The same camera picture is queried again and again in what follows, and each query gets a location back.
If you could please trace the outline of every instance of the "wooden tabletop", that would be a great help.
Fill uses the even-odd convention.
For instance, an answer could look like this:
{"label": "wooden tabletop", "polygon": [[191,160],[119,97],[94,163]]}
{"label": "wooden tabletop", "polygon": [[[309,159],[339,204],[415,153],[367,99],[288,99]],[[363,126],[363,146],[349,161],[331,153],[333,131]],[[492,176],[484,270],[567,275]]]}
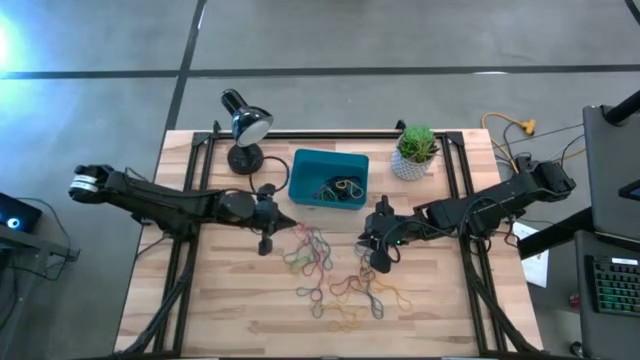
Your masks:
{"label": "wooden tabletop", "polygon": [[[486,130],[461,130],[467,147],[476,191],[500,182]],[[156,182],[182,189],[187,168],[192,131],[167,133]],[[374,211],[382,194],[389,196],[397,214],[411,214],[412,207],[450,197],[444,161],[438,156],[428,174],[418,181],[398,179],[390,168],[394,140],[264,140],[265,155],[275,155],[292,164],[300,148],[365,154],[369,157],[367,203],[362,210],[313,208],[294,204],[287,191],[274,196],[280,210],[297,221],[318,227],[332,247],[334,268],[328,273],[332,283],[354,275],[358,257],[354,254],[357,236],[365,217]],[[208,188],[249,189],[246,176],[231,172],[227,151],[232,141],[216,141]],[[457,154],[460,193],[464,196]],[[201,161],[195,176],[198,181]],[[279,186],[284,168],[276,161],[265,162],[254,175],[256,184]],[[140,248],[161,237],[158,229],[144,230]],[[318,281],[318,276],[292,274],[279,254],[295,250],[299,239],[291,231],[273,237],[274,252],[265,257],[256,253],[259,238],[247,229],[222,225],[203,227],[198,249],[183,356],[465,356],[477,355],[469,301],[457,240],[442,238],[414,242],[401,247],[402,261],[388,274],[377,274],[387,285],[400,290],[413,304],[400,308],[392,291],[380,294],[384,318],[371,313],[362,316],[359,328],[335,331],[332,324],[344,321],[338,310],[327,310],[315,319],[308,297],[295,289]],[[123,312],[116,350],[130,345],[157,311],[162,297],[171,241],[148,251],[136,262]],[[517,250],[495,238],[489,253],[498,301],[529,342],[541,348],[535,315]],[[326,290],[325,298],[333,298]],[[348,309],[368,306],[365,295],[352,295]],[[486,308],[483,311],[490,348],[495,348]],[[173,338],[170,323],[168,345]]]}

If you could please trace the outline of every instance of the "concrete floor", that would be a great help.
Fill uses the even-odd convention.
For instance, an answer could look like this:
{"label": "concrete floor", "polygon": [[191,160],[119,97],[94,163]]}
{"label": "concrete floor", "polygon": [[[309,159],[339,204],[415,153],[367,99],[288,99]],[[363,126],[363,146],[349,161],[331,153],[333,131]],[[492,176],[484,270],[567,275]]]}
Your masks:
{"label": "concrete floor", "polygon": [[[2,71],[179,70],[196,4],[4,0],[0,78]],[[191,69],[620,64],[640,64],[640,27],[623,0],[217,0],[202,16]],[[214,119],[228,127],[218,96],[234,87],[272,112],[280,129],[389,128],[400,118],[469,128],[479,126],[483,113],[499,111],[535,118],[541,134],[580,124],[583,106],[614,104],[640,83],[640,72],[523,69],[509,75],[192,78],[176,128],[209,129]],[[54,205],[82,249],[59,281],[39,282],[12,358],[70,359],[112,350],[140,227],[118,209],[72,202],[67,189],[77,164],[131,166],[153,176],[177,83],[171,77],[0,80],[0,191]],[[494,137],[504,126],[491,122]],[[521,142],[513,150],[544,160],[581,132]],[[511,134],[523,137],[515,129]],[[568,160],[565,168],[578,189],[564,202],[531,206],[529,218],[558,221],[589,205],[585,158]],[[40,231],[58,233],[48,219]],[[563,246],[551,254],[550,278],[562,286],[531,289],[545,348],[554,353],[566,353],[580,336],[577,315],[566,311],[565,301],[575,289],[566,261],[572,251]]]}

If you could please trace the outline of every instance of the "rubber band pile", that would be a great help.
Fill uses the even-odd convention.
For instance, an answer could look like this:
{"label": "rubber band pile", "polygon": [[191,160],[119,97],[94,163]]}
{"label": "rubber band pile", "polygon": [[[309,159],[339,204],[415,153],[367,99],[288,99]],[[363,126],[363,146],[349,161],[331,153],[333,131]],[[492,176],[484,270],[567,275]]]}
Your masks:
{"label": "rubber band pile", "polygon": [[[331,321],[329,329],[331,331],[350,332],[358,329],[362,320],[368,312],[375,319],[384,318],[384,305],[374,293],[393,291],[396,296],[396,303],[401,311],[411,311],[413,304],[411,301],[400,295],[398,289],[391,285],[385,285],[376,279],[376,273],[369,264],[371,251],[368,248],[356,245],[354,252],[360,258],[358,269],[355,275],[347,276],[344,280],[332,283],[327,272],[333,269],[331,260],[331,246],[322,237],[318,228],[308,227],[300,224],[293,232],[300,239],[296,250],[283,255],[284,262],[289,266],[289,271],[293,274],[302,274],[311,277],[318,274],[320,277],[314,287],[298,287],[296,295],[306,297],[311,300],[310,310],[314,318],[318,319],[324,315],[326,310],[337,310],[343,321]],[[329,292],[335,296],[336,300],[324,303],[325,295],[322,285],[326,283]],[[349,305],[350,294],[363,294],[369,298],[369,307]]]}
{"label": "rubber band pile", "polygon": [[364,195],[361,184],[362,180],[357,176],[335,176],[325,181],[313,197],[323,201],[359,199]]}

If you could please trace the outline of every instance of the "blue plastic bin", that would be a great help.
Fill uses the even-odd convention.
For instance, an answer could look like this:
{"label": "blue plastic bin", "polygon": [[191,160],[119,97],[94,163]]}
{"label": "blue plastic bin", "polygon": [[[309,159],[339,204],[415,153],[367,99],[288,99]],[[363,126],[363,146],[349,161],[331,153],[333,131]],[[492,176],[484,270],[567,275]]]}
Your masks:
{"label": "blue plastic bin", "polygon": [[[362,179],[362,196],[346,201],[314,199],[324,182],[334,176],[357,176]],[[289,197],[296,204],[359,210],[367,202],[369,158],[358,154],[298,149],[293,159]]]}

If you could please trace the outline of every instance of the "green plant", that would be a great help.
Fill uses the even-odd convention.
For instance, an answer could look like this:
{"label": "green plant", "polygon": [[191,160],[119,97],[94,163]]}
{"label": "green plant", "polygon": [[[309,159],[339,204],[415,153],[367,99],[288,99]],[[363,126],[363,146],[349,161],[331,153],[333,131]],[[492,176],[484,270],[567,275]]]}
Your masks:
{"label": "green plant", "polygon": [[398,143],[398,151],[403,158],[409,161],[427,162],[438,151],[436,137],[428,126],[408,126]]}

